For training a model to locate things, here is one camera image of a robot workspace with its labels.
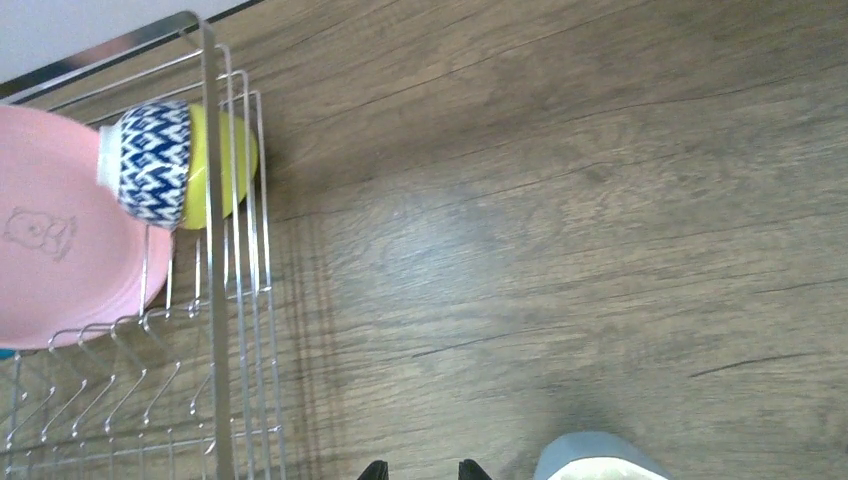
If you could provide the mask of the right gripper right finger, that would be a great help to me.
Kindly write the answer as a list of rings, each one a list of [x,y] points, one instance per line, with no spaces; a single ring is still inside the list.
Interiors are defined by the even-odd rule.
[[[492,478],[478,462],[465,459],[459,462],[458,480],[492,480]]]

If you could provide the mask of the pink round plate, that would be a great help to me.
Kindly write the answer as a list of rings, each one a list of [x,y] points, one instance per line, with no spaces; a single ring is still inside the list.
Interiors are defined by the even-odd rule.
[[[1,346],[65,346],[63,332],[136,315],[163,289],[168,230],[126,214],[96,181],[99,135],[1,108]]]

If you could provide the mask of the metal wire dish rack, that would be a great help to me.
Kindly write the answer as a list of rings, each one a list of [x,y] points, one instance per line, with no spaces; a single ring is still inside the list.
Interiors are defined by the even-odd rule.
[[[136,315],[1,360],[5,479],[282,479],[263,105],[191,11],[3,82],[2,106],[95,130],[183,100],[209,125],[203,229],[168,230],[163,289]]]

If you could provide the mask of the lime green bowl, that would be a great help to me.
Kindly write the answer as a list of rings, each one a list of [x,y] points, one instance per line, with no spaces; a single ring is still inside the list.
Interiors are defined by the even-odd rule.
[[[200,104],[168,100],[135,105],[116,123],[99,128],[97,184],[146,224],[203,229],[209,132]]]

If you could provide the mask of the light blue mug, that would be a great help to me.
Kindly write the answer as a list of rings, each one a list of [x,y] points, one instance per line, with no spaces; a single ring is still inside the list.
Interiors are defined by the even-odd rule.
[[[541,452],[535,480],[671,479],[671,475],[627,440],[603,431],[572,432]]]

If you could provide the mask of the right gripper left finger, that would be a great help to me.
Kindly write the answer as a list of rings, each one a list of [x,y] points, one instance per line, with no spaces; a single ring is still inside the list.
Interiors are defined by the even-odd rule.
[[[389,464],[384,460],[371,462],[359,475],[357,480],[388,480]]]

